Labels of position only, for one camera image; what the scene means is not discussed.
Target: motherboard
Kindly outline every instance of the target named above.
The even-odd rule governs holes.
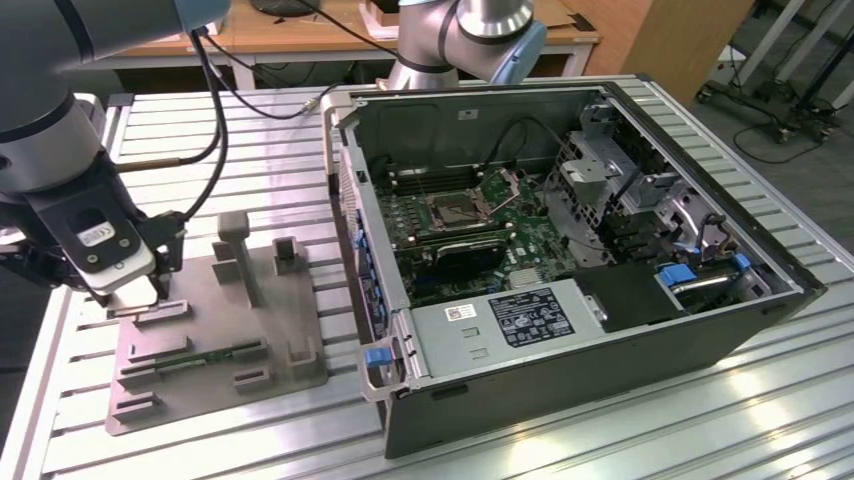
[[[464,170],[442,179],[393,175],[378,189],[414,306],[550,282],[576,270],[540,193],[544,179],[505,167]]]

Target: cable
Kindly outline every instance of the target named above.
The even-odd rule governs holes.
[[[226,48],[224,48],[224,46],[220,43],[217,43],[217,41],[211,38],[211,36],[207,33],[203,35],[203,37],[209,41],[209,43],[214,46],[214,48],[220,51],[220,53],[226,55],[226,57],[229,57],[233,62],[236,62],[238,65],[241,65],[244,68],[253,71],[254,73],[258,73],[260,75],[268,75],[270,78],[277,79],[278,82],[290,86],[289,82],[282,80],[282,78],[280,78],[277,74],[272,73],[272,70],[278,70],[278,71],[285,70],[290,64],[286,64],[285,67],[281,67],[281,68],[274,68],[270,65],[265,65],[265,64],[250,65],[244,60],[241,60],[229,50],[226,50]]]
[[[206,30],[202,30],[202,34],[207,36]],[[190,33],[190,41],[193,43],[194,49],[197,50],[197,54],[199,55],[199,60],[202,61],[202,71],[205,72],[205,79],[209,84],[209,90],[211,91],[211,99],[214,100],[214,110],[217,111],[217,123],[222,139],[220,158],[214,167],[214,173],[211,174],[211,178],[209,179],[209,183],[205,186],[205,190],[202,191],[199,198],[197,198],[197,201],[187,210],[187,213],[185,213],[185,215],[182,216],[185,222],[190,221],[190,219],[199,213],[205,202],[207,202],[209,198],[211,197],[214,188],[217,187],[220,179],[224,175],[226,160],[229,158],[229,123],[226,122],[226,109],[224,108],[224,100],[220,96],[220,88],[217,86],[217,79],[211,68],[211,61],[209,59],[209,54],[205,51],[205,47],[202,46],[199,30],[194,30]]]
[[[614,211],[614,207],[617,207],[617,204],[620,203],[620,199],[624,198],[624,195],[626,195],[626,192],[629,191],[629,187],[632,187],[632,184],[636,183],[636,180],[638,180],[638,177],[641,176],[643,173],[644,173],[644,169],[641,168],[641,166],[638,166],[638,168],[636,168],[632,174],[629,175],[629,178],[626,179],[626,183],[624,183],[624,186],[620,187],[617,194],[612,197],[609,202],[605,204],[605,208],[602,209],[602,218],[600,219],[597,228],[602,226],[605,222],[605,217],[608,217]]]
[[[825,5],[825,8],[823,8],[823,11],[819,13],[819,16],[816,17],[817,20],[821,20],[821,18],[825,16],[825,13],[828,12],[828,9],[831,8],[831,6],[835,3],[837,3],[837,0],[831,0],[831,2],[828,2],[828,5]],[[777,73],[779,73],[780,67],[784,65],[784,63],[787,63],[787,60],[789,60],[789,55],[792,55],[793,49],[804,41],[804,39],[811,34],[811,32],[812,32],[812,30],[808,30],[807,32],[804,32],[804,35],[801,35],[801,37],[799,37],[799,40],[796,40],[792,43],[792,45],[789,45],[789,48],[787,49],[787,53],[784,54],[784,58],[780,59],[780,62],[777,62],[777,65],[775,65],[775,69],[772,70],[775,77],[777,77]]]
[[[309,3],[306,0],[296,0],[298,3],[304,4],[304,6],[306,6],[306,8],[312,9],[313,12],[316,12],[318,15],[321,15],[324,18],[326,18],[330,23],[333,23],[338,28],[341,28],[342,30],[345,30],[350,35],[353,35],[356,38],[358,38],[360,40],[362,40],[365,43],[368,43],[369,45],[372,45],[374,48],[382,50],[384,52],[386,52],[389,55],[392,55],[393,57],[396,57],[396,59],[401,59],[401,56],[398,55],[398,52],[396,52],[394,50],[392,50],[390,48],[384,47],[380,43],[377,43],[374,40],[364,37],[362,35],[360,35],[357,32],[354,32],[348,25],[345,25],[342,22],[340,22],[336,17],[333,17],[329,13],[326,13],[324,10],[321,10],[318,7],[316,7],[312,3]]]
[[[304,79],[302,79],[300,82],[290,84],[289,86],[290,86],[290,87],[300,87],[300,86],[302,86],[302,85],[304,85],[304,83],[306,83],[306,82],[309,81],[309,79],[312,78],[312,75],[313,75],[313,73],[316,73],[316,70],[317,70],[317,69],[318,69],[318,62],[314,62],[314,63],[312,64],[312,67],[309,67],[309,72],[306,73],[306,76],[304,76]]]
[[[274,115],[273,113],[268,113],[265,112],[262,109],[260,109],[256,105],[253,105],[250,102],[248,102],[248,100],[241,96],[241,94],[238,93],[238,91],[236,90],[236,88],[229,85],[229,82],[226,82],[226,79],[218,75],[217,77],[220,79],[220,83],[224,84],[224,86],[226,87],[226,89],[232,92],[232,94],[236,96],[236,98],[238,99],[238,101],[246,106],[246,108],[249,108],[250,110],[253,110],[256,113],[258,113],[261,116],[272,118],[274,120],[293,120],[297,117],[300,117],[301,115],[306,115],[312,110],[314,110],[316,106],[318,105],[318,103],[321,103],[321,100],[324,99],[324,96],[330,93],[333,91],[333,89],[338,88],[342,86],[341,83],[334,83],[333,85],[330,85],[329,87],[326,87],[326,89],[324,89],[324,91],[321,92],[321,94],[317,97],[313,97],[312,100],[309,100],[304,106],[301,107],[301,109],[294,112],[290,113],[288,115]]]
[[[733,77],[733,81],[736,82],[736,87],[739,87],[739,91],[741,93],[745,93],[745,86],[743,85],[743,79],[739,76],[739,68],[736,68],[736,47],[733,46],[733,44],[731,43],[729,45],[731,48],[731,65],[733,66],[733,73],[736,74],[736,76]]]
[[[496,144],[493,145],[493,149],[490,150],[490,154],[488,155],[486,160],[484,162],[484,165],[481,167],[482,170],[486,170],[489,168],[489,166],[493,164],[493,162],[496,161],[496,158],[498,157],[498,152],[501,150],[502,144],[505,143],[505,140],[508,139],[508,136],[510,135],[510,132],[512,132],[513,128],[517,125],[520,125],[522,122],[533,122],[536,125],[538,125],[549,133],[549,135],[552,136],[554,141],[558,143],[558,145],[561,145],[562,148],[565,148],[568,150],[572,150],[570,146],[568,145],[568,143],[561,138],[561,135],[558,135],[558,132],[556,132],[554,129],[549,125],[546,125],[546,123],[540,118],[537,118],[537,117],[534,117],[532,115],[525,115],[522,117],[518,117],[518,118],[513,119],[505,125],[505,128],[502,129],[501,133],[498,134],[498,138],[496,140]]]
[[[768,122],[768,123],[763,123],[763,124],[760,124],[760,125],[753,125],[752,127],[748,127],[748,128],[745,128],[745,129],[740,130],[740,131],[736,133],[736,135],[733,135],[733,144],[736,145],[736,148],[739,148],[739,149],[743,151],[743,153],[744,153],[745,155],[748,155],[751,158],[753,158],[757,162],[760,162],[760,163],[765,163],[765,164],[769,164],[769,165],[783,165],[783,164],[789,163],[789,162],[792,162],[793,160],[799,159],[800,157],[803,157],[803,156],[804,156],[804,155],[807,155],[808,153],[811,153],[811,152],[813,152],[813,151],[819,150],[819,149],[825,145],[824,143],[820,143],[820,144],[819,144],[819,145],[816,145],[815,147],[811,147],[811,148],[805,149],[804,151],[799,152],[797,154],[795,154],[793,156],[791,156],[791,157],[785,158],[784,160],[779,160],[779,161],[767,160],[765,158],[761,158],[761,157],[756,156],[753,153],[751,153],[751,152],[745,149],[745,147],[739,143],[739,138],[740,138],[745,133],[748,133],[751,130],[756,130],[756,129],[759,129],[759,128],[765,128],[765,127],[769,127],[769,126],[772,126],[772,125],[775,125],[775,122]]]

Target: power supply label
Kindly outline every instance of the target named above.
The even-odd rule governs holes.
[[[576,333],[552,288],[490,300],[505,340],[524,347]]]

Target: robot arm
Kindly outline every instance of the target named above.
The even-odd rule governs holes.
[[[109,295],[162,257],[62,72],[226,15],[230,0],[0,2],[0,211],[27,236],[0,261]],[[182,222],[174,218],[173,236]]]
[[[389,88],[528,76],[546,41],[533,0],[402,0],[401,60]],[[226,15],[230,0],[0,1],[0,218],[27,240],[0,245],[0,266],[97,299],[181,269],[186,216],[149,218],[62,72]]]
[[[457,68],[494,84],[520,83],[546,45],[534,0],[401,0],[389,90],[449,88]]]

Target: wooden desk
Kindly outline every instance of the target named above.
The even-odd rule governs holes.
[[[249,65],[262,63],[325,62],[382,60],[393,57],[342,31],[320,16],[306,16],[277,23],[277,17],[261,13],[250,0],[233,0],[233,8],[224,32],[217,42]],[[358,0],[324,0],[324,10],[361,35],[372,38]],[[600,42],[596,31],[584,32],[574,25],[549,29],[548,47],[544,54],[569,55],[564,68],[565,76],[578,76],[585,70],[593,45]],[[378,41],[389,48],[397,48],[397,41]],[[233,61],[213,53],[218,64],[236,67],[238,87],[256,89],[253,72],[233,65]],[[198,65],[189,40],[159,42],[129,50],[121,55],[101,60],[83,68],[123,69],[157,68]]]

